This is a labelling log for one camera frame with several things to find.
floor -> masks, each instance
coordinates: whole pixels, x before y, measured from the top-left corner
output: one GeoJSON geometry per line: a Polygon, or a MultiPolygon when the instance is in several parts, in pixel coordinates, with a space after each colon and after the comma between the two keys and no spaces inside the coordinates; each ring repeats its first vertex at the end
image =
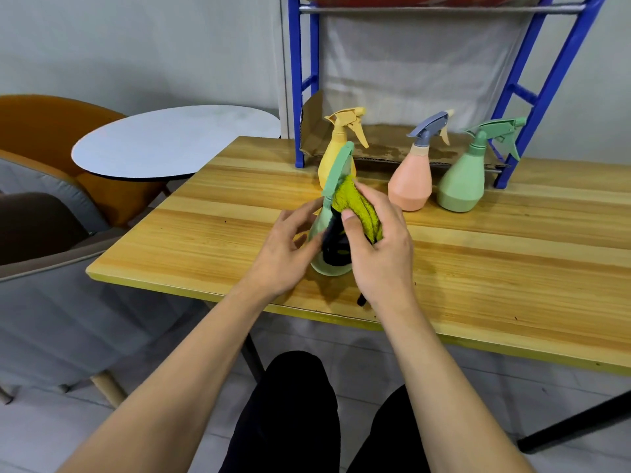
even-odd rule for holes
{"type": "MultiPolygon", "coordinates": [[[[201,320],[205,310],[181,319],[165,336],[112,368],[131,392],[201,320]]],[[[264,365],[287,350],[318,355],[338,394],[342,429],[341,468],[366,438],[379,405],[401,383],[396,359],[383,332],[264,313],[252,336],[264,365]]],[[[537,361],[448,347],[498,422],[512,437],[631,390],[631,378],[537,361]]],[[[216,472],[225,455],[254,379],[240,357],[218,399],[190,471],[216,472]]],[[[85,382],[67,394],[54,389],[13,390],[0,405],[0,472],[52,473],[112,409],[85,382]]],[[[528,459],[539,473],[631,471],[631,421],[557,446],[528,459]]]]}

round white table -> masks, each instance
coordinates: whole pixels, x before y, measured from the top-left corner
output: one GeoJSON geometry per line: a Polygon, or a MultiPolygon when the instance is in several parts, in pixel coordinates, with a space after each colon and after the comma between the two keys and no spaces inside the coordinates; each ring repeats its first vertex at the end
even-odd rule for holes
{"type": "Polygon", "coordinates": [[[72,150],[77,166],[119,179],[195,174],[238,136],[280,137],[280,121],[244,106],[184,106],[115,121],[86,134],[72,150]]]}

pink spray bottle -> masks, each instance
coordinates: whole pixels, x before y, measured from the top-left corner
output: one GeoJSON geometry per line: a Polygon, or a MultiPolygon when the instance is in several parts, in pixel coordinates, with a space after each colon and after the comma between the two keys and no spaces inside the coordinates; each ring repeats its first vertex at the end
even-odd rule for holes
{"type": "Polygon", "coordinates": [[[453,110],[441,111],[427,118],[408,134],[408,137],[415,137],[416,140],[388,183],[390,202],[402,210],[421,209],[432,194],[430,138],[440,134],[445,144],[449,145],[447,122],[453,114],[453,110]]]}

left hand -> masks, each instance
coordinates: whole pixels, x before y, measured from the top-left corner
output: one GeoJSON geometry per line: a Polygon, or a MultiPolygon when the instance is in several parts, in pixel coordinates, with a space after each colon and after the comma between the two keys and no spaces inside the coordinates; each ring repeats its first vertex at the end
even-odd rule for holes
{"type": "Polygon", "coordinates": [[[321,197],[306,202],[294,211],[281,211],[245,275],[250,285],[261,287],[265,295],[275,298],[300,282],[309,263],[322,248],[324,232],[309,242],[306,240],[307,232],[317,217],[314,212],[322,207],[323,202],[321,197]],[[294,240],[299,233],[303,234],[294,240]]]}

chair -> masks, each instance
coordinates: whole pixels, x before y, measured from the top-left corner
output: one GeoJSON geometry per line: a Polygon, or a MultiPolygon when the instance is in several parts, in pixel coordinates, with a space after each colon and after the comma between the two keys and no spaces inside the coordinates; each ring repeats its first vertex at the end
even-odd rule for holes
{"type": "MultiPolygon", "coordinates": [[[[91,378],[113,406],[107,368],[159,338],[200,301],[91,280],[85,269],[124,230],[89,236],[57,198],[0,195],[0,385],[91,378]]],[[[0,400],[12,397],[0,389],[0,400]]]]}
{"type": "Polygon", "coordinates": [[[88,232],[127,226],[166,184],[102,178],[84,171],[70,157],[83,136],[124,117],[56,96],[0,96],[0,191],[52,194],[88,232]]]}

